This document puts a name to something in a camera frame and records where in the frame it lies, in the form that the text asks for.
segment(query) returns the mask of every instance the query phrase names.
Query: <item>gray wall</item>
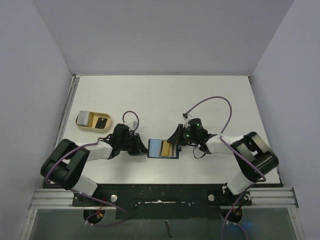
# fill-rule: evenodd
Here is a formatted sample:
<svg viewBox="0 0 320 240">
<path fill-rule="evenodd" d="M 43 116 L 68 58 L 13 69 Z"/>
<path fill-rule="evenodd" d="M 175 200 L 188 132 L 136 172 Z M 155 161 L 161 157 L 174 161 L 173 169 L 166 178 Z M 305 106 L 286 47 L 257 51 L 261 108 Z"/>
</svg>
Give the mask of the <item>gray wall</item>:
<svg viewBox="0 0 320 240">
<path fill-rule="evenodd" d="M 72 73 L 251 74 L 293 0 L 34 0 Z"/>
<path fill-rule="evenodd" d="M 0 3 L 0 239 L 19 238 L 71 73 L 31 0 Z"/>
<path fill-rule="evenodd" d="M 293 186 L 307 240 L 320 223 L 320 1 L 295 0 L 252 75 L 284 184 Z"/>
</svg>

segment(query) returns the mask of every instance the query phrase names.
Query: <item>white table surface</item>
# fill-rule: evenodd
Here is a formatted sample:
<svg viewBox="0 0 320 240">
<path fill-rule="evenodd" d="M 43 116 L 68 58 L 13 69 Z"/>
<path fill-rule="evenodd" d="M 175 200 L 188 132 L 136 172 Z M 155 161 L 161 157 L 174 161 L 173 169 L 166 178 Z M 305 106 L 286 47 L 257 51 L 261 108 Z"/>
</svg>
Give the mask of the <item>white table surface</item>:
<svg viewBox="0 0 320 240">
<path fill-rule="evenodd" d="M 178 124 L 184 123 L 185 113 L 199 101 L 223 96 L 233 109 L 225 134 L 245 135 L 257 132 L 268 142 L 265 129 L 247 76 L 109 76 L 80 77 L 63 138 L 90 143 L 113 132 L 127 110 L 140 118 L 137 133 L 148 148 L 148 139 L 168 139 Z M 80 130 L 75 119 L 79 111 L 109 114 L 112 126 L 104 134 Z M 200 104 L 191 113 L 201 119 L 209 133 L 220 133 L 229 116 L 229 107 L 222 99 Z M 126 120 L 134 121 L 128 113 Z M 100 184 L 224 184 L 240 168 L 233 155 L 207 154 L 195 159 L 193 147 L 182 147 L 179 159 L 130 156 L 121 152 L 113 159 L 87 162 L 83 175 Z M 279 184 L 276 169 L 266 175 L 267 184 Z"/>
</svg>

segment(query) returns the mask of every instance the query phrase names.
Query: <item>glass panel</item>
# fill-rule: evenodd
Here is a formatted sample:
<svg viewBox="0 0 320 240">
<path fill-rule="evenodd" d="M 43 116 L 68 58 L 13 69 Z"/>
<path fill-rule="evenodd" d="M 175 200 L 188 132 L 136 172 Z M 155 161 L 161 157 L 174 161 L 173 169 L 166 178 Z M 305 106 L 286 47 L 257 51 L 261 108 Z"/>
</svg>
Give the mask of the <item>glass panel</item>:
<svg viewBox="0 0 320 240">
<path fill-rule="evenodd" d="M 100 222 L 114 221 L 115 210 L 108 210 Z M 128 220 L 112 227 L 85 226 L 83 210 L 38 210 L 31 240 L 219 240 L 221 220 Z M 296 240 L 286 208 L 246 208 L 240 222 L 249 240 Z M 245 240 L 234 225 L 225 227 L 225 240 Z"/>
</svg>

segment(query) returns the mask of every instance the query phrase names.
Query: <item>screw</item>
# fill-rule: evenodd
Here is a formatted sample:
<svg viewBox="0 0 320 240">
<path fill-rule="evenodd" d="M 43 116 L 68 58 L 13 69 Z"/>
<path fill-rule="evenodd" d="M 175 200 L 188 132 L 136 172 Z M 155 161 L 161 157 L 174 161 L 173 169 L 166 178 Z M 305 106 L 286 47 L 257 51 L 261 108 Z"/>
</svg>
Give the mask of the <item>screw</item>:
<svg viewBox="0 0 320 240">
<path fill-rule="evenodd" d="M 117 195 L 112 195 L 110 198 L 111 202 L 113 202 L 113 203 L 116 202 L 117 199 L 118 199 Z"/>
<path fill-rule="evenodd" d="M 208 199 L 209 199 L 210 202 L 213 202 L 213 201 L 215 200 L 215 195 L 210 194 L 210 195 L 208 196 Z"/>
</svg>

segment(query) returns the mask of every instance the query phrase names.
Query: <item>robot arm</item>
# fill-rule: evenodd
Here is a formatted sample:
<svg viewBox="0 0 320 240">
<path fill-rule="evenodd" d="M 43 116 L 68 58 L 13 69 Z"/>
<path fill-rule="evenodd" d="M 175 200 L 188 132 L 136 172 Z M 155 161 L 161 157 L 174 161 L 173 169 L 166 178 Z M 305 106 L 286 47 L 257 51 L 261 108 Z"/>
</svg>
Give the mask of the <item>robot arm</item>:
<svg viewBox="0 0 320 240">
<path fill-rule="evenodd" d="M 277 156 L 256 132 L 242 136 L 224 136 L 223 142 L 221 136 L 209 134 L 199 118 L 192 118 L 190 115 L 183 115 L 183 118 L 185 123 L 179 124 L 167 141 L 170 144 L 181 146 L 197 146 L 200 151 L 206 154 L 234 155 L 239 164 L 240 172 L 224 188 L 225 191 L 229 189 L 233 195 L 242 193 L 261 178 L 261 175 L 244 162 L 239 155 L 247 159 L 263 175 L 279 165 Z"/>
<path fill-rule="evenodd" d="M 63 156 L 82 144 L 69 139 L 63 139 L 41 168 L 41 175 L 46 177 L 54 165 Z M 121 151 L 127 151 L 130 155 L 147 154 L 148 150 L 143 145 L 138 133 L 130 131 L 125 124 L 117 124 L 113 134 L 100 139 L 96 144 L 81 147 L 67 158 L 69 163 L 61 161 L 52 171 L 49 179 L 65 190 L 81 192 L 87 196 L 97 194 L 98 184 L 82 175 L 86 162 L 98 159 L 112 159 Z"/>
</svg>

